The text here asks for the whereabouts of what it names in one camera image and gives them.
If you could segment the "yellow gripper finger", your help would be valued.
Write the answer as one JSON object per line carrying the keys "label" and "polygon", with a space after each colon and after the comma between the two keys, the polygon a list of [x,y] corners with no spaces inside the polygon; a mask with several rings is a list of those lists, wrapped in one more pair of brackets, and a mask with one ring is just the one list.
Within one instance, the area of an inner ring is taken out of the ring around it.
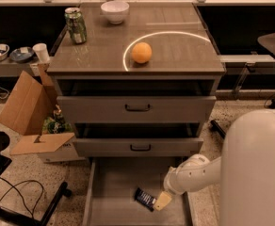
{"label": "yellow gripper finger", "polygon": [[154,209],[156,211],[161,211],[171,202],[171,200],[171,194],[167,191],[162,191],[154,203]]}

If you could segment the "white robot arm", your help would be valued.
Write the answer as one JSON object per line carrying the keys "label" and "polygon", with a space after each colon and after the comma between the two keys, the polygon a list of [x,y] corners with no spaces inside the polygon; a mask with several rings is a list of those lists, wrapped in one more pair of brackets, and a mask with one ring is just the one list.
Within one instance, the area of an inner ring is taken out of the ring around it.
{"label": "white robot arm", "polygon": [[186,192],[220,184],[220,226],[275,226],[275,109],[246,113],[233,122],[221,156],[194,154],[169,168],[156,210]]}

